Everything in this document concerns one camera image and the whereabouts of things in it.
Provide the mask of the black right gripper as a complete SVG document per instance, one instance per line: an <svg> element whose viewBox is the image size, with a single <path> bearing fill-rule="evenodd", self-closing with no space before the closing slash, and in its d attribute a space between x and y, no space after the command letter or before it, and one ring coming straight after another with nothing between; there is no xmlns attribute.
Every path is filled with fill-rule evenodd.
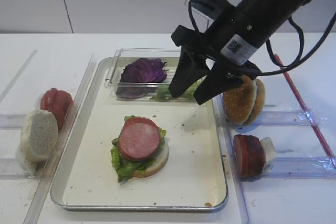
<svg viewBox="0 0 336 224"><path fill-rule="evenodd" d="M206 57L216 63L194 92L198 105L243 84L241 75L230 77L228 72L253 78L261 75L260 69L249 61L261 46L260 40L253 35L254 22L243 9L233 5L219 9L213 5L188 5L187 8L194 29L179 25L171 35L175 45L181 47L178 65L169 85L173 98L179 98L192 84L207 75ZM213 20L204 33L198 29L193 10Z"/></svg>

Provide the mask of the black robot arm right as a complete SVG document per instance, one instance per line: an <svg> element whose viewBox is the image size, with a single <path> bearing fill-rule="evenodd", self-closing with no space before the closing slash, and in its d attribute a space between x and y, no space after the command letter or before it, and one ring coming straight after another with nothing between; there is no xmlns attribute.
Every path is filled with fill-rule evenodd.
<svg viewBox="0 0 336 224"><path fill-rule="evenodd" d="M180 59L169 85L172 97L180 97L200 81L193 96L203 104L220 93L238 88L243 76L254 80L263 72L251 56L270 45L270 36L293 13L311 0L241 0L234 6L227 0L185 0L188 13L197 11L212 24L204 32L178 26L171 38L180 47Z"/></svg>

